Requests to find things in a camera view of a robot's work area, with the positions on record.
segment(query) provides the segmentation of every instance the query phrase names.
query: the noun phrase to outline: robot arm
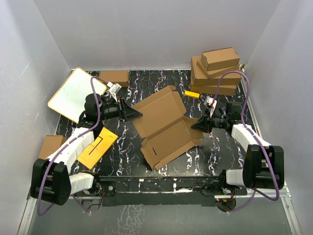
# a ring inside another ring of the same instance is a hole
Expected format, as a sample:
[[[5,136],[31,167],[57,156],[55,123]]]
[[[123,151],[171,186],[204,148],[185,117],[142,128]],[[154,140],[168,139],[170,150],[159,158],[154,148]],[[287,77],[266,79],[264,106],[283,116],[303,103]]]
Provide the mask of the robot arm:
[[[226,112],[216,109],[216,102],[207,98],[204,102],[206,109],[204,114],[192,128],[211,133],[213,128],[225,129],[232,138],[239,142],[246,152],[243,169],[223,170],[219,176],[217,187],[233,188],[244,186],[246,188],[274,189],[273,179],[268,165],[262,162],[264,154],[254,139],[256,136],[266,149],[279,189],[284,186],[284,151],[280,146],[272,146],[264,141],[247,125],[253,135],[241,123],[241,103],[227,102]]]
[[[100,120],[118,117],[121,121],[129,121],[142,116],[142,113],[129,107],[120,97],[97,96],[100,106]],[[80,115],[77,128],[73,131],[71,137],[47,159],[37,159],[35,161],[30,188],[30,195],[33,198],[38,198],[39,196],[44,173],[51,159],[53,159],[61,149],[64,149],[65,145],[67,145],[67,147],[54,160],[49,170],[42,193],[42,200],[57,205],[63,205],[70,195],[91,188],[95,190],[97,174],[89,171],[80,172],[71,176],[69,176],[69,174],[72,165],[80,154],[97,139],[103,129],[103,123],[100,122],[93,131],[78,137],[80,134],[93,127],[96,121],[96,103],[93,94],[89,94],[86,97],[85,110]]]

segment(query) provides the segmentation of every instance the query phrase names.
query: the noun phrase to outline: cable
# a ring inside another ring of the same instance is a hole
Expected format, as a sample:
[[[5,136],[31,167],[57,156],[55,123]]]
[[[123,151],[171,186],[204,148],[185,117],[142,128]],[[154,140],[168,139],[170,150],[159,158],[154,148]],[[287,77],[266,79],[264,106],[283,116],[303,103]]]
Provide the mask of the cable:
[[[85,211],[85,212],[88,212],[88,213],[90,213],[91,211],[89,211],[89,207],[88,207],[88,209],[77,199],[77,197],[75,197],[74,195],[72,195],[72,197],[74,198],[74,200],[83,208],[83,210]]]
[[[97,112],[98,112],[97,122],[96,122],[96,124],[95,124],[94,126],[92,126],[91,128],[89,128],[87,131],[85,131],[85,132],[79,134],[77,137],[73,138],[73,139],[69,142],[69,144],[73,143],[75,140],[77,140],[77,138],[82,137],[84,134],[86,134],[86,133],[92,131],[93,129],[95,129],[95,128],[98,126],[99,122],[100,122],[100,115],[101,115],[101,114],[100,114],[99,100],[98,100],[98,98],[97,98],[97,93],[96,93],[96,91],[95,91],[95,88],[94,88],[94,85],[93,85],[93,82],[92,82],[94,78],[96,78],[96,79],[98,79],[98,80],[104,82],[105,84],[107,84],[108,82],[105,81],[105,80],[103,80],[102,78],[97,77],[97,76],[92,76],[92,77],[90,78],[91,88],[92,88],[92,92],[93,92],[94,99],[95,99],[95,101],[96,101]],[[39,216],[42,216],[42,215],[46,214],[46,213],[51,209],[51,207],[54,205],[54,204],[51,204],[43,213],[40,212],[41,198],[42,198],[42,195],[43,195],[43,190],[44,190],[44,187],[45,187],[45,181],[46,181],[46,179],[47,179],[47,176],[48,176],[48,173],[49,173],[49,171],[50,171],[50,168],[52,167],[52,164],[54,163],[54,161],[56,160],[56,158],[69,146],[69,144],[64,145],[64,146],[60,149],[60,151],[55,154],[55,156],[54,156],[54,157],[51,159],[51,161],[49,162],[49,164],[48,164],[48,166],[47,166],[47,169],[45,170],[45,173],[44,173],[44,176],[43,176],[43,180],[42,180],[41,185],[40,185],[39,194],[38,194],[37,214],[38,214]]]
[[[101,206],[102,204],[98,203],[98,204],[91,204],[89,207],[88,207],[88,210],[92,207],[92,206]]]
[[[273,183],[274,183],[274,187],[275,187],[275,191],[276,191],[276,197],[272,198],[272,197],[269,197],[267,196],[266,194],[264,194],[263,192],[259,191],[258,189],[256,188],[253,188],[254,190],[254,193],[252,195],[252,197],[250,198],[249,201],[247,201],[244,205],[242,205],[241,207],[238,207],[237,209],[233,209],[229,212],[234,212],[234,211],[237,211],[245,206],[247,206],[251,201],[252,199],[254,198],[254,195],[255,195],[255,192],[258,192],[259,194],[261,194],[262,196],[266,197],[267,199],[271,200],[271,201],[277,201],[279,199],[279,188],[278,188],[278,184],[277,184],[277,181],[276,181],[276,178],[275,178],[275,174],[274,174],[274,171],[273,171],[273,168],[272,168],[272,165],[270,163],[270,160],[268,158],[268,154],[265,150],[265,148],[263,147],[262,143],[260,142],[260,140],[254,135],[254,133],[252,132],[252,130],[250,130],[250,128],[247,127],[246,123],[245,123],[245,120],[244,120],[244,112],[245,112],[245,108],[246,108],[246,104],[248,102],[248,98],[249,98],[249,95],[250,95],[250,83],[249,83],[249,79],[248,77],[240,72],[240,71],[229,71],[229,72],[226,72],[222,77],[220,77],[219,79],[219,82],[217,84],[217,89],[216,89],[216,93],[215,93],[215,96],[214,96],[214,99],[213,99],[213,102],[215,102],[216,98],[217,98],[217,95],[218,95],[218,92],[219,92],[219,88],[220,88],[220,83],[222,81],[222,79],[227,75],[227,74],[230,74],[230,73],[238,73],[240,74],[241,76],[243,76],[246,80],[246,83],[247,83],[247,92],[246,92],[246,99],[244,101],[244,105],[243,105],[243,108],[242,108],[242,111],[241,111],[241,122],[243,123],[244,127],[248,130],[248,132],[250,132],[250,134],[252,134],[253,138],[255,139],[255,141],[258,143],[258,145],[260,146],[264,156],[265,156],[265,159],[268,163],[268,169],[269,169],[269,172],[270,172],[270,175],[273,179]]]

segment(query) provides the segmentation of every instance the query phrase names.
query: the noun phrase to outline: brown cardboard box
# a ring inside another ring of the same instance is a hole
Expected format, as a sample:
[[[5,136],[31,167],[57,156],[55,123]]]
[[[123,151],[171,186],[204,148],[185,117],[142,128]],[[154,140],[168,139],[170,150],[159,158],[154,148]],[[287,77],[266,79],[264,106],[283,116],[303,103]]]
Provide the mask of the brown cardboard box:
[[[101,71],[99,77],[112,83],[118,83],[122,87],[129,86],[129,71]]]
[[[133,121],[142,142],[141,152],[151,168],[162,166],[200,144],[203,134],[191,129],[196,118],[187,118],[175,86],[167,86],[132,107],[143,116]]]
[[[52,153],[57,151],[65,141],[67,141],[67,139],[63,136],[46,136],[38,158],[46,159]]]
[[[207,78],[202,70],[197,65],[197,61],[200,60],[201,56],[193,56],[191,58],[191,74],[193,80],[191,85],[196,86],[216,86],[221,76]],[[221,81],[220,85],[238,85],[241,81],[241,75],[238,73],[227,74]]]
[[[207,71],[235,66],[239,63],[239,56],[234,48],[209,50],[202,53],[201,63]]]
[[[237,86],[236,85],[223,85],[219,88],[219,94],[221,95],[234,95],[236,91]],[[196,93],[206,93],[206,94],[215,94],[216,93],[217,86],[190,86],[191,92]]]
[[[200,62],[200,60],[197,60],[197,65],[199,66],[199,68],[202,70],[202,72],[207,78],[217,77],[217,76],[223,75],[226,72],[234,71],[239,68],[239,65],[235,65],[235,66],[231,66],[231,67],[227,67],[223,69],[206,71],[205,68],[203,67],[203,64]]]

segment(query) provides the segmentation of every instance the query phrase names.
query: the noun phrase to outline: whiteboard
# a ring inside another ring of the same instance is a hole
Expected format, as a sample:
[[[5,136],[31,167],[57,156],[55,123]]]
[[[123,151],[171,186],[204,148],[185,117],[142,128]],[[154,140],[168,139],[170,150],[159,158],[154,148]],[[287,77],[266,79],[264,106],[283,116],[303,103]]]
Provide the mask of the whiteboard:
[[[48,102],[49,108],[78,123],[80,114],[85,110],[85,98],[92,93],[90,78],[90,74],[76,68]],[[104,94],[107,89],[97,79],[93,80],[93,85],[97,94]]]

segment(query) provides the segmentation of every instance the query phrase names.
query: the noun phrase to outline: floor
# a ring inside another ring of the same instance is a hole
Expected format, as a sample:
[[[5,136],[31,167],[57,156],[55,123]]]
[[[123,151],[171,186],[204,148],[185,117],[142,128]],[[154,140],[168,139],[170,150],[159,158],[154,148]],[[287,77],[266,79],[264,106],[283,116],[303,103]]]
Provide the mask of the floor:
[[[200,99],[184,96],[184,91],[190,87],[190,70],[140,70],[130,72],[129,88],[122,88],[119,95],[129,105],[133,105],[149,95],[168,86],[176,86],[186,107],[187,117],[200,118],[207,95]],[[227,101],[243,103],[245,98],[241,85],[238,85],[233,97],[220,95],[218,101],[226,105]],[[245,111],[247,122],[252,123],[249,110]],[[174,161],[162,167],[159,171],[150,170],[140,151],[142,139],[132,122],[119,122],[117,118],[104,121],[104,126],[117,134],[119,139],[92,169],[103,176],[212,176],[223,169],[240,169],[243,167],[245,152],[225,130],[214,130],[205,134],[200,146],[196,146]],[[69,137],[76,124],[61,117],[57,134]],[[78,161],[72,168],[72,174],[86,169]]]
[[[175,85],[188,117],[201,116],[204,107],[199,100],[185,97],[190,86],[190,70],[131,71],[130,87],[123,88],[120,96],[130,105],[146,98],[167,85]],[[233,97],[220,95],[218,101],[239,101],[243,103],[244,92],[239,85]],[[245,111],[247,122],[251,123],[249,110]],[[168,176],[202,177],[219,174],[222,169],[243,167],[245,153],[224,130],[214,130],[205,135],[200,146],[190,149],[182,156],[164,166],[159,171],[150,170],[140,151],[141,138],[131,122],[122,123],[117,119],[104,122],[119,139],[103,156],[93,171],[103,176]],[[69,137],[76,127],[65,117],[61,117],[57,134]],[[76,161],[71,174],[85,169]],[[86,201],[85,206],[94,201]],[[214,205],[122,205],[92,207],[92,214],[84,213],[80,206],[70,198],[63,206],[54,206],[43,217],[33,214],[28,235],[36,234],[107,234],[107,235],[144,235],[144,234],[214,234],[214,235],[290,235],[289,219],[284,211],[282,200],[272,202],[266,198],[255,198],[249,206],[230,215],[220,212]],[[237,206],[247,201],[246,197],[236,196]]]
[[[238,198],[242,205],[247,198]],[[200,205],[93,207],[89,216],[69,200],[47,215],[34,214],[28,235],[291,235],[281,201],[255,198],[230,215]]]

